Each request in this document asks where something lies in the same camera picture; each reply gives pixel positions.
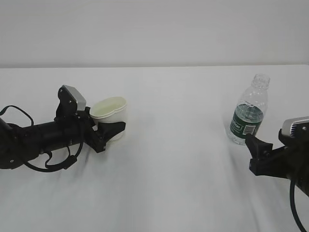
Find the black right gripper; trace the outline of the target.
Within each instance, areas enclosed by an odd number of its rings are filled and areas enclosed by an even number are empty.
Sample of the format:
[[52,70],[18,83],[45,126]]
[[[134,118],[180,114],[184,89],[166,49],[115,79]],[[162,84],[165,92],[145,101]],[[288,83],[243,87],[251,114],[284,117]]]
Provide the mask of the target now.
[[247,134],[245,144],[252,156],[249,170],[255,176],[295,180],[301,191],[309,189],[309,150],[304,147],[280,147]]

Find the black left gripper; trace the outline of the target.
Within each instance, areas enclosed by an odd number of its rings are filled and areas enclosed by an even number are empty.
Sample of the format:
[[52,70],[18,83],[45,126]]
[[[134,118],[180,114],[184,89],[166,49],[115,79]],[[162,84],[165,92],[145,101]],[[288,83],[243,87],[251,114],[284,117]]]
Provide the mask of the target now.
[[126,129],[125,122],[95,123],[90,115],[90,107],[86,106],[83,112],[72,114],[56,113],[54,121],[63,128],[64,134],[74,143],[86,143],[97,153],[106,149],[108,141],[122,138]]

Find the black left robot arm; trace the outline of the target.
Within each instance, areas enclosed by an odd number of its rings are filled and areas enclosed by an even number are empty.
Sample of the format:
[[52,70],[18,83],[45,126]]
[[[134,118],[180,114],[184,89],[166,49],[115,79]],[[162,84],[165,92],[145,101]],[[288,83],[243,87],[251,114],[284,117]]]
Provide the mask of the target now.
[[[89,114],[89,107],[82,111],[75,108],[59,105],[53,121],[28,127],[0,122],[0,167],[1,169],[15,169],[21,165],[43,172],[52,173],[68,169],[78,159],[83,145],[89,145],[96,153],[105,151],[106,143],[114,136],[123,132],[126,123],[95,123]],[[30,164],[40,154],[53,156],[53,151],[78,145],[75,154],[69,153],[68,157],[58,164],[45,163],[44,168]]]

